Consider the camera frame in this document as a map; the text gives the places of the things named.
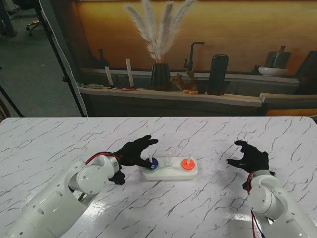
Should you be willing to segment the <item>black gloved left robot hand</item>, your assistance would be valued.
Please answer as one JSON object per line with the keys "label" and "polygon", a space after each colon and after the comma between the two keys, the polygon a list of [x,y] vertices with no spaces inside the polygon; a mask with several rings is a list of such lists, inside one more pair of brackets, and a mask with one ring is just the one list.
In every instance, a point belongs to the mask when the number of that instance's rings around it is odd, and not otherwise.
{"label": "black gloved left robot hand", "polygon": [[157,144],[158,139],[152,139],[151,135],[146,135],[132,142],[126,143],[121,149],[114,154],[119,158],[122,166],[139,166],[143,168],[151,168],[152,163],[149,160],[143,160],[141,153],[149,146]]}

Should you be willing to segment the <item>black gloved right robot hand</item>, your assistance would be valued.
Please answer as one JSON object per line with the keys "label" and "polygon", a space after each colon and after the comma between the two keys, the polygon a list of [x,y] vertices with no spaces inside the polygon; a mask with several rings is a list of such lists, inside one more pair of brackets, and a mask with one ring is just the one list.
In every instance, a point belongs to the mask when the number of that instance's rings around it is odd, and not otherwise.
{"label": "black gloved right robot hand", "polygon": [[243,169],[248,173],[269,169],[269,159],[266,151],[261,152],[257,147],[243,140],[235,141],[235,145],[241,146],[240,152],[243,153],[243,157],[240,160],[226,159],[227,164]]}

